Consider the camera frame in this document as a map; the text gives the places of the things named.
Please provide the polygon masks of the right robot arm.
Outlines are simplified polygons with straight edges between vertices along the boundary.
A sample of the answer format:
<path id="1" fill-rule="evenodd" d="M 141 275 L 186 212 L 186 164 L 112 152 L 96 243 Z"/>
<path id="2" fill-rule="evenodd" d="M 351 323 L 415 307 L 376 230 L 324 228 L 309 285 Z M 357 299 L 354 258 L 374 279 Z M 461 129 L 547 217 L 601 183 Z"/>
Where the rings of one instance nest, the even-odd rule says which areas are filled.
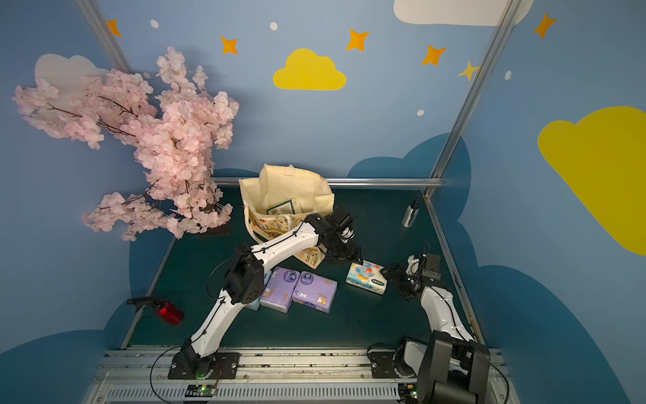
<path id="1" fill-rule="evenodd" d="M 400 374 L 417 379 L 417 402 L 486 402 L 490 352 L 467 332 L 453 294 L 425 276 L 422 269 L 411 273 L 394 264 L 382 274 L 402 296 L 416 298 L 429 321 L 428 341 L 406 338 L 394 357 Z"/>

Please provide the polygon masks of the colourful cartoon tissue pack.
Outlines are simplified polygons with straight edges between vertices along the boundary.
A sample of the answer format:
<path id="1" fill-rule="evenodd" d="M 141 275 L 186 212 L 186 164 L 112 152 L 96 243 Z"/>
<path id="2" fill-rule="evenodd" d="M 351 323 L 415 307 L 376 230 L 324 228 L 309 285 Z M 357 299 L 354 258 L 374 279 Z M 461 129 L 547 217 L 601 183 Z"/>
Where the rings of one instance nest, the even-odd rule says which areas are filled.
<path id="1" fill-rule="evenodd" d="M 366 291 L 383 295 L 385 294 L 388 281 L 381 274 L 382 269 L 384 269 L 383 266 L 367 260 L 361 264 L 352 263 L 346 277 L 346 282 Z"/>

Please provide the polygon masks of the green white tissue pack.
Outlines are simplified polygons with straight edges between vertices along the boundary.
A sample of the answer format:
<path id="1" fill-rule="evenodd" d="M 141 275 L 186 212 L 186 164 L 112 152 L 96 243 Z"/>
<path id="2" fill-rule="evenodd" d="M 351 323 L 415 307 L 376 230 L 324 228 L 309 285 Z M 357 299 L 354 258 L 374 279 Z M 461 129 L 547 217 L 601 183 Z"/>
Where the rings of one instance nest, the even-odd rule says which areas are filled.
<path id="1" fill-rule="evenodd" d="M 287 200 L 267 209 L 268 215 L 295 215 L 298 213 L 298 202 L 294 199 Z"/>

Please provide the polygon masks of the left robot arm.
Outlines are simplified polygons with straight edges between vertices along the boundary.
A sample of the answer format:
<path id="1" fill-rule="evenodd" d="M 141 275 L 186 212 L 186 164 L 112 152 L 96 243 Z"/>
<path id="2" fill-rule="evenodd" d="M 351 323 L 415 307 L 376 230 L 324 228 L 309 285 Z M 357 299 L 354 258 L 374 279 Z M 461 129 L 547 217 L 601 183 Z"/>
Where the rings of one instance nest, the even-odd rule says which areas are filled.
<path id="1" fill-rule="evenodd" d="M 287 258 L 311 247 L 322 247 L 328 258 L 360 264 L 361 248 L 353 242 L 352 223 L 353 218 L 343 209 L 327 216 L 310 214 L 295 229 L 274 240 L 239 247 L 213 309 L 174 355 L 168 378 L 195 380 L 209 376 L 229 327 L 245 306 L 260 297 L 265 274 Z"/>

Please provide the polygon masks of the cream canvas tote bag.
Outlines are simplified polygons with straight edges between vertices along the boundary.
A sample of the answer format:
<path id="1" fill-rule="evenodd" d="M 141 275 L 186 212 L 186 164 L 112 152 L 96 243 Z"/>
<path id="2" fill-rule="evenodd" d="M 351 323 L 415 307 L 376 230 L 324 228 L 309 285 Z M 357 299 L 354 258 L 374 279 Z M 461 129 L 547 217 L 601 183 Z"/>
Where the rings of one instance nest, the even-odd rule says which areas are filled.
<path id="1" fill-rule="evenodd" d="M 325 217 L 333 211 L 329 184 L 308 170 L 266 165 L 257 178 L 239 185 L 245 226 L 258 244 L 296 230 L 308 215 Z"/>

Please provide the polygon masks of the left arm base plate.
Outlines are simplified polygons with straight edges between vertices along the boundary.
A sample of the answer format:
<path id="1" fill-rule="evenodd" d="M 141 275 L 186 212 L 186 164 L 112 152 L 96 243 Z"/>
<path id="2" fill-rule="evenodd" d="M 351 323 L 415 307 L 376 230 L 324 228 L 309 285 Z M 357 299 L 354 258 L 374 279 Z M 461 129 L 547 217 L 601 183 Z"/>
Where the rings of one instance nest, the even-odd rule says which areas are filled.
<path id="1" fill-rule="evenodd" d="M 180 352 L 173 357 L 169 380 L 233 380 L 236 378 L 241 355 L 214 353 L 205 358 Z"/>

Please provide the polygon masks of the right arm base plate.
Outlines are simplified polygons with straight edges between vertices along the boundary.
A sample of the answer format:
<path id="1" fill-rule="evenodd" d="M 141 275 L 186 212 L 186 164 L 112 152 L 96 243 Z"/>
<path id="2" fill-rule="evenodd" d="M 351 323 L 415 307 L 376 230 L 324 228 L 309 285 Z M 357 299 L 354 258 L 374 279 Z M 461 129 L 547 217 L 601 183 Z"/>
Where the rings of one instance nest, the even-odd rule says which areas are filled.
<path id="1" fill-rule="evenodd" d="M 367 357 L 374 379 L 409 379 L 417 375 L 398 351 L 370 351 Z"/>

